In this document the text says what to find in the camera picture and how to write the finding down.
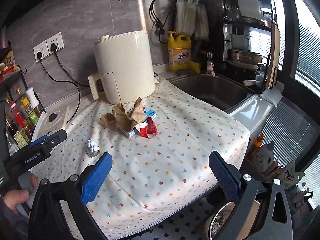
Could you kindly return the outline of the person's left hand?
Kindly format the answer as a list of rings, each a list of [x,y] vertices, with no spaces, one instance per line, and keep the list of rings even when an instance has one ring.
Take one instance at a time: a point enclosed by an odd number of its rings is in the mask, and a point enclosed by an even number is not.
[[[30,184],[32,186],[33,192],[37,190],[38,179],[37,176],[31,173]],[[30,198],[30,194],[27,189],[12,189],[5,193],[3,197],[4,204],[9,208],[10,211],[16,215],[20,215],[17,210],[17,206],[25,203]]]

